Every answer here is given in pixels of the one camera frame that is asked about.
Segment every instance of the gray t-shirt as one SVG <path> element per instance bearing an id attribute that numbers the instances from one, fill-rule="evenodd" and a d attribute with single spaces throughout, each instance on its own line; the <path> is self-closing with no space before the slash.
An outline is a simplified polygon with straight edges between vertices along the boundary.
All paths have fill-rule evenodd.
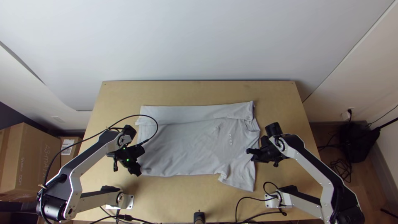
<path id="1" fill-rule="evenodd" d="M 260 129 L 253 101 L 229 105 L 157 107 L 142 106 L 141 114 L 159 123 L 156 136 L 144 144 L 138 158 L 142 174 L 220 174 L 219 181 L 253 191 L 255 166 L 247 148 L 258 148 Z M 153 135 L 156 125 L 139 117 L 138 142 Z"/>

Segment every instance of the wooden table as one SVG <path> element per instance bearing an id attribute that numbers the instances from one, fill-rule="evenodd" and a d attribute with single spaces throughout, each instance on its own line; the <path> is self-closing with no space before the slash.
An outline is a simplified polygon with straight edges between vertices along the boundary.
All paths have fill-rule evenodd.
<path id="1" fill-rule="evenodd" d="M 308 150 L 319 157 L 307 116 L 294 82 L 291 81 L 110 81 L 103 82 L 95 103 L 85 138 L 90 137 L 117 120 L 140 112 L 142 105 L 198 106 L 238 102 L 255 102 L 255 116 L 264 127 L 279 122 L 283 132 L 299 135 Z M 118 127 L 129 124 L 134 128 L 136 118 L 124 120 Z M 97 141 L 82 144 L 80 153 Z M 264 199 L 262 185 L 271 181 L 279 187 L 296 185 L 303 193 L 320 197 L 320 185 L 295 161 L 284 160 L 278 168 L 273 163 L 256 164 L 255 191 L 247 192 L 217 180 L 219 175 L 136 177 L 122 166 L 113 172 L 113 160 L 102 158 L 81 177 L 84 192 L 97 191 L 103 185 L 121 187 L 135 196 L 133 209 L 120 214 L 149 222 L 192 222 L 199 209 L 206 213 L 207 222 L 234 222 L 235 206 L 244 196 Z M 242 200 L 238 220 L 274 211 L 264 202 Z M 256 221 L 314 219 L 299 209 L 286 209 L 287 216 L 271 214 Z M 76 220 L 97 220 L 105 217 L 99 208 L 81 212 Z"/>

